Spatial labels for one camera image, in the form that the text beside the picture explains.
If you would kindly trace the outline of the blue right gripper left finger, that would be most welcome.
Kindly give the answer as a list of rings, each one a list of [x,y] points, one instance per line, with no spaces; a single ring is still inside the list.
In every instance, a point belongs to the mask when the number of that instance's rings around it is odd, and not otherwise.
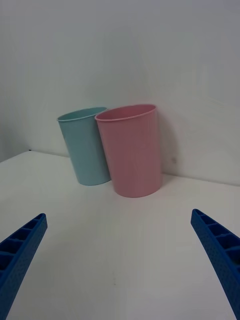
[[[40,213],[0,243],[0,319],[7,318],[47,228]]]

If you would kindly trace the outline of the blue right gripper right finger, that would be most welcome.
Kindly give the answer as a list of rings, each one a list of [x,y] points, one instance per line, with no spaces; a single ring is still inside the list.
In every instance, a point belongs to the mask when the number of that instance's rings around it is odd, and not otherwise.
[[[232,308],[240,319],[240,238],[193,209],[190,224],[198,236]]]

